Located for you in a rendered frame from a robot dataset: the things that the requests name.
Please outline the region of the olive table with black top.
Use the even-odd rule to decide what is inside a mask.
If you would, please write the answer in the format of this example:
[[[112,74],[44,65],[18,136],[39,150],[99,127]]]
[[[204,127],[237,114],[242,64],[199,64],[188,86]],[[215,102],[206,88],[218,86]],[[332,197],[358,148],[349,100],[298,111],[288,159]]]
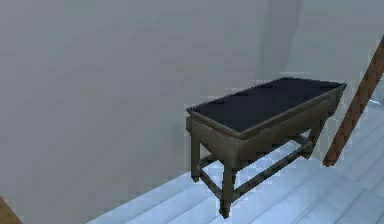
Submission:
[[[191,178],[203,181],[228,218],[233,202],[299,157],[308,159],[347,85],[282,77],[187,109]],[[286,143],[300,146],[249,181],[236,174]]]

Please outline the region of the brown wooden door frame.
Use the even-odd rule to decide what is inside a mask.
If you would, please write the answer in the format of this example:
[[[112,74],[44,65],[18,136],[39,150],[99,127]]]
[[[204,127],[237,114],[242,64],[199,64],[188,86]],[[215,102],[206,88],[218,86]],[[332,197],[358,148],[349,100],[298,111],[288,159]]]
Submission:
[[[372,56],[369,66],[359,83],[356,93],[344,115],[344,118],[333,138],[323,164],[326,167],[334,166],[346,146],[357,122],[362,116],[371,99],[379,81],[384,75],[384,35]]]

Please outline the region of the brown wooden furniture corner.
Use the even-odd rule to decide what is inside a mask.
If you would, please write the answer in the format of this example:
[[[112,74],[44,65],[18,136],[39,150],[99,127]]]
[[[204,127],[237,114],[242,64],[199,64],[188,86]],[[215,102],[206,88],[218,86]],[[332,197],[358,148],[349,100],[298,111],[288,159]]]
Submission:
[[[23,224],[1,196],[0,224]]]

